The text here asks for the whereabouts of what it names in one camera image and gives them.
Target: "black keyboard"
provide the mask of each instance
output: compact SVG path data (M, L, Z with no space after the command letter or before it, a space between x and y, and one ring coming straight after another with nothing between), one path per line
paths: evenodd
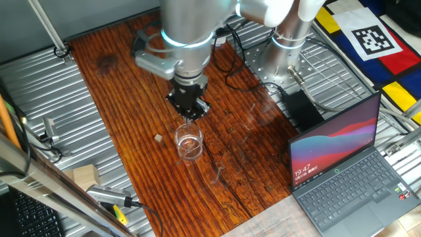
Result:
M385 185L396 177L385 162L374 153L299 198L321 231L359 206L373 199L379 202L390 194Z
M32 197L9 188L20 233L24 237L64 236L57 212Z

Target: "laptop screen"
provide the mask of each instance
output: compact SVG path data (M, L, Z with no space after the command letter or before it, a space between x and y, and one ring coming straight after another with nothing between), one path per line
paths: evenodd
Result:
M380 93L290 141L294 190L374 145Z

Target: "blue panel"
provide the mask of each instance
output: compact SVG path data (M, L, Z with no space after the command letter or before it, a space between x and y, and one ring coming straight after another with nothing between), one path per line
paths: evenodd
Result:
M385 14L385 0L360 0L360 2L368 7L377 17Z
M368 77L374 80L374 83L381 83L391 78L391 75L380 65L377 60L371 59L363 61L344 34L337 36L335 40L338 44L340 44L340 46L342 46L344 53L352 60L354 60L354 62L357 63L357 66L361 67L365 73L367 73Z
M401 83L417 100L421 98L421 69L402 78Z

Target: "small wooden block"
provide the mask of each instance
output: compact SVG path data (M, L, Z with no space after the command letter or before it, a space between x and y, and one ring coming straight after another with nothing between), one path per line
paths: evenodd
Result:
M64 172L65 175L67 175L67 177L69 177L69 179L74 181L74 174L72 170L67 170Z
M83 190L87 190L93 184L99 185L98 170L93 165L86 165L84 167L73 170L74 182Z
M161 142L161 141L162 141L162 136L161 136L161 135L159 135L159 134L157 134L157 135L155 136L155 141L157 141L157 142Z

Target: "power adapter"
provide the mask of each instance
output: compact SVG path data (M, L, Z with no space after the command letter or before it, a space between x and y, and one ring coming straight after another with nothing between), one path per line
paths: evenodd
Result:
M281 96L288 112L297 121L298 126L303 129L303 132L324 121L322 115L317 111L303 90L291 95L282 91Z

